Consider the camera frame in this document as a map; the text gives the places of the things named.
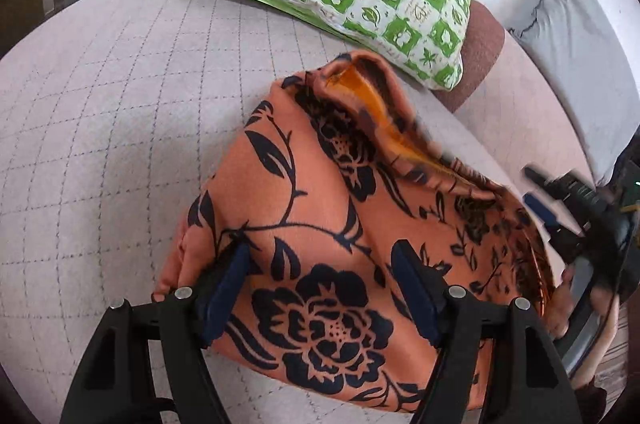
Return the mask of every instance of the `gray fabric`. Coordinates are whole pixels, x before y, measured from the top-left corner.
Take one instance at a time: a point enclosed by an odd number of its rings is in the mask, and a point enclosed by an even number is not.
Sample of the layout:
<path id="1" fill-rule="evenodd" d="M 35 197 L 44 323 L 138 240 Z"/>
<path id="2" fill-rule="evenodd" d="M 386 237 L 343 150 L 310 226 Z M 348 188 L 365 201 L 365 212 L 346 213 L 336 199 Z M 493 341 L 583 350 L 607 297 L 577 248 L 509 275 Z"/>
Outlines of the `gray fabric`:
<path id="1" fill-rule="evenodd" d="M 510 32 L 562 103 L 594 181 L 606 184 L 640 124 L 640 97 L 623 48 L 597 0 L 528 1 Z"/>

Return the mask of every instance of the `orange floral fabric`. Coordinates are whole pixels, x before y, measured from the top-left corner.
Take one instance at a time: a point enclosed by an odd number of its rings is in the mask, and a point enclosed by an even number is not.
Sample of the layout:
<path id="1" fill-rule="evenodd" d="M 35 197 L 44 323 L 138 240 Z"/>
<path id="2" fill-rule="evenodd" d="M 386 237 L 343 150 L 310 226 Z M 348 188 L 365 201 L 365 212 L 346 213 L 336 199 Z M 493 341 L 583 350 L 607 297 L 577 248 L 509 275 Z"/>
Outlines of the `orange floral fabric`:
<path id="1" fill-rule="evenodd" d="M 430 141 L 389 64 L 354 51 L 271 86 L 178 225 L 154 298 L 246 242 L 250 273 L 214 349 L 343 401 L 413 411 L 437 352 L 394 280 L 399 239 L 480 299 L 524 295 L 542 314 L 550 298 L 520 202 Z M 470 408 L 490 354 L 481 347 Z"/>

